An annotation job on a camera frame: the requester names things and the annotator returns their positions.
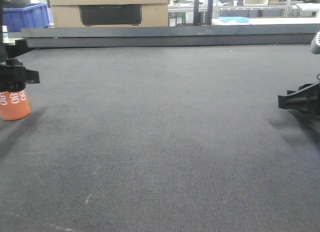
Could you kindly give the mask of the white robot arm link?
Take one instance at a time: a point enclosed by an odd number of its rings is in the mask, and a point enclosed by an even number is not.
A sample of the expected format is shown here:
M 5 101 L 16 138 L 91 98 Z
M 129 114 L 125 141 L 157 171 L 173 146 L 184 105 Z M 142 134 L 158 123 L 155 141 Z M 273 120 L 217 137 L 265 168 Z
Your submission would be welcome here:
M 318 31 L 310 44 L 312 54 L 320 54 L 320 32 Z

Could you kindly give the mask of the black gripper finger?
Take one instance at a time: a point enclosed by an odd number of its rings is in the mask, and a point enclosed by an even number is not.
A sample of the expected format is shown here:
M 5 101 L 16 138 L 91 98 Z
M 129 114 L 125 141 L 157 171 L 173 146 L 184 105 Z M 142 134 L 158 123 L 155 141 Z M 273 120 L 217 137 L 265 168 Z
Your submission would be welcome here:
M 38 71 L 27 69 L 17 58 L 7 59 L 0 65 L 1 92 L 20 92 L 27 84 L 40 84 Z
M 278 108 L 297 110 L 300 113 L 320 114 L 320 82 L 304 84 L 297 91 L 288 90 L 286 95 L 278 96 Z

